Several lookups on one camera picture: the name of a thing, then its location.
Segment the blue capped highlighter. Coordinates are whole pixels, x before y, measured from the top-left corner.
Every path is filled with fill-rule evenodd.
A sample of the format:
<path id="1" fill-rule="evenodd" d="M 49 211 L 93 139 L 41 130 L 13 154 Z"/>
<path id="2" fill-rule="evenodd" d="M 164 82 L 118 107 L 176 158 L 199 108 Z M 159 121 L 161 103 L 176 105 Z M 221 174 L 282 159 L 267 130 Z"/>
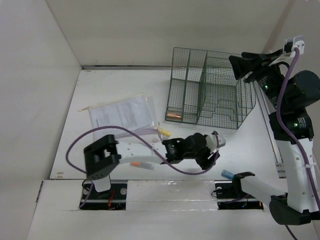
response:
<path id="1" fill-rule="evenodd" d="M 234 174 L 229 172 L 229 171 L 227 171 L 227 170 L 223 170 L 221 172 L 221 176 L 224 177 L 224 178 L 227 178 L 229 180 L 232 180 L 234 178 Z"/>

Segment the clear zipper document pouch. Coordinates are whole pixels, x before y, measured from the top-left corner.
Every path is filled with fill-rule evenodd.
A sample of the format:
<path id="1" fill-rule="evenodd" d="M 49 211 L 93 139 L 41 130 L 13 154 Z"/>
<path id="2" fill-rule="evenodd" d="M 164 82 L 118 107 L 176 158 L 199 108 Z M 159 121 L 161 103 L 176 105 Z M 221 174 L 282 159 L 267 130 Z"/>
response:
<path id="1" fill-rule="evenodd" d="M 118 126 L 139 136 L 158 133 L 159 121 L 155 101 L 144 94 L 99 103 L 79 110 L 83 111 L 88 111 L 92 128 Z"/>

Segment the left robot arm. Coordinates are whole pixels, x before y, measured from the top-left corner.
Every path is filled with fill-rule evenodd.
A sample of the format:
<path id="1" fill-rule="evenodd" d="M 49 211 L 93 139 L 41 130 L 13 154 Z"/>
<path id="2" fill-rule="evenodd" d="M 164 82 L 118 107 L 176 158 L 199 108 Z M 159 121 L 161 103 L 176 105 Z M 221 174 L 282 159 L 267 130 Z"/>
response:
<path id="1" fill-rule="evenodd" d="M 205 173 L 220 157 L 219 148 L 225 138 L 216 131 L 207 135 L 195 133 L 187 138 L 172 138 L 149 144 L 117 141 L 106 135 L 84 148 L 86 179 L 97 181 L 107 178 L 120 164 L 146 162 L 159 165 L 177 165 L 183 160 L 195 160 Z"/>

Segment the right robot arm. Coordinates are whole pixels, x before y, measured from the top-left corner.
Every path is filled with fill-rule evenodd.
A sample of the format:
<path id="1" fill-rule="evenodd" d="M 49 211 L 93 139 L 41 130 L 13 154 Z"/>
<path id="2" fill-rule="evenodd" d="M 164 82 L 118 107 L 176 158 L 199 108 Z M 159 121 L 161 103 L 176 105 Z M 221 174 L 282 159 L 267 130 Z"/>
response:
<path id="1" fill-rule="evenodd" d="M 237 80 L 257 82 L 275 108 L 269 123 L 284 163 L 287 191 L 258 179 L 252 172 L 234 175 L 231 191 L 251 195 L 265 204 L 279 224 L 299 226 L 320 218 L 320 193 L 313 162 L 314 130 L 306 108 L 320 99 L 320 79 L 310 70 L 292 74 L 300 52 L 295 49 L 286 74 L 280 70 L 281 51 L 243 52 L 228 59 Z"/>

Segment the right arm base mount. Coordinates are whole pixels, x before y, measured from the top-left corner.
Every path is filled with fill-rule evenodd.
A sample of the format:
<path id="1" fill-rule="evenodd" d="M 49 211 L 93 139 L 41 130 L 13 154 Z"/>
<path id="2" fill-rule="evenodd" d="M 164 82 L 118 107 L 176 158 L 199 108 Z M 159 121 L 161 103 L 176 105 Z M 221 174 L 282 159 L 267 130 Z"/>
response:
<path id="1" fill-rule="evenodd" d="M 217 200 L 218 210 L 263 210 L 263 203 L 241 189 L 241 178 L 255 176 L 252 172 L 234 174 L 233 179 L 215 180 L 211 196 Z"/>

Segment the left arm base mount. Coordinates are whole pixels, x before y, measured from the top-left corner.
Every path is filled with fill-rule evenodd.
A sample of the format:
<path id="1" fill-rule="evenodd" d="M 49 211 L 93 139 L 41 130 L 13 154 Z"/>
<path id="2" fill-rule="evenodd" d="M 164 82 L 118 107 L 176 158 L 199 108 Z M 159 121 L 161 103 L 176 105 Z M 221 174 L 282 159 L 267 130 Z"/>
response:
<path id="1" fill-rule="evenodd" d="M 122 211 L 127 203 L 127 180 L 111 180 L 111 188 L 98 192 L 89 181 L 82 182 L 82 195 L 79 203 L 80 210 L 92 211 Z"/>

